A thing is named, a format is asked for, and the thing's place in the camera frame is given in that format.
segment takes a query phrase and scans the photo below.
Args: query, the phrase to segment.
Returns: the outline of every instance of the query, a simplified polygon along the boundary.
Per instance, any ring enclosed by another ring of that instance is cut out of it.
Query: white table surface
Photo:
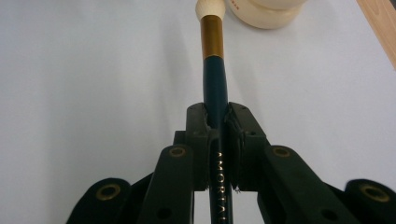
[[[0,2],[0,223],[65,223],[95,182],[134,183],[203,101],[195,1]],[[396,72],[354,0],[310,0],[264,31],[228,10],[229,100],[343,189],[396,189]],[[209,223],[207,192],[195,223]],[[234,223],[262,223],[255,193]]]

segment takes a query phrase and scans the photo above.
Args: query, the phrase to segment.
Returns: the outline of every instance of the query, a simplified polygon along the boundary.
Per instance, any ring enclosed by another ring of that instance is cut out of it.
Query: black plastic part
[[[194,190],[206,190],[209,174],[209,144],[213,136],[206,124],[203,103],[187,108],[185,144],[194,151]]]
[[[66,223],[119,223],[130,193],[130,185],[125,180],[108,178],[99,181],[78,201]]]
[[[273,186],[287,214],[286,223],[359,223],[291,148],[266,148],[262,152],[262,170],[269,180],[263,184]],[[262,194],[263,188],[259,189],[261,196],[268,195]]]
[[[270,143],[250,110],[244,105],[229,103],[227,117],[228,148],[231,150],[231,181],[242,191],[258,190],[260,154]]]
[[[123,215],[120,218],[120,224],[129,223],[135,224],[140,211],[142,210],[142,204],[147,194],[149,183],[151,181],[152,174],[144,177],[137,181],[131,186],[131,194],[124,208]]]
[[[148,186],[138,224],[188,224],[193,219],[192,149],[166,147]]]
[[[361,223],[396,223],[396,194],[388,187],[367,179],[346,184],[346,205]]]

